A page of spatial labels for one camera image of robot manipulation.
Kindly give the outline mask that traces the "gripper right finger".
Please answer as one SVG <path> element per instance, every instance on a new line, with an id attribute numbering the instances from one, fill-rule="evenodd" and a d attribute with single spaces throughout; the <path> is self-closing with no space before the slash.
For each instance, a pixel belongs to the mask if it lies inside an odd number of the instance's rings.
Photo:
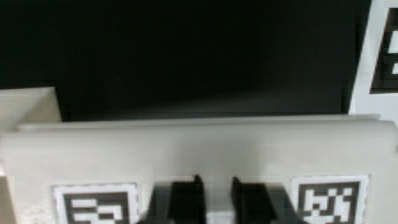
<path id="1" fill-rule="evenodd" d="M 244 182 L 233 177 L 235 224 L 309 224 L 300 218 L 284 186 Z"/>

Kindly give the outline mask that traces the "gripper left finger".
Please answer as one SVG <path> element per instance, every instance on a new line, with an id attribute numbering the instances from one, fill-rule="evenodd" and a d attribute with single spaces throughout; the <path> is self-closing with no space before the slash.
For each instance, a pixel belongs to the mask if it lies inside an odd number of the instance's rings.
<path id="1" fill-rule="evenodd" d="M 206 197 L 201 176 L 192 181 L 158 183 L 148 213 L 139 224 L 206 224 Z"/>

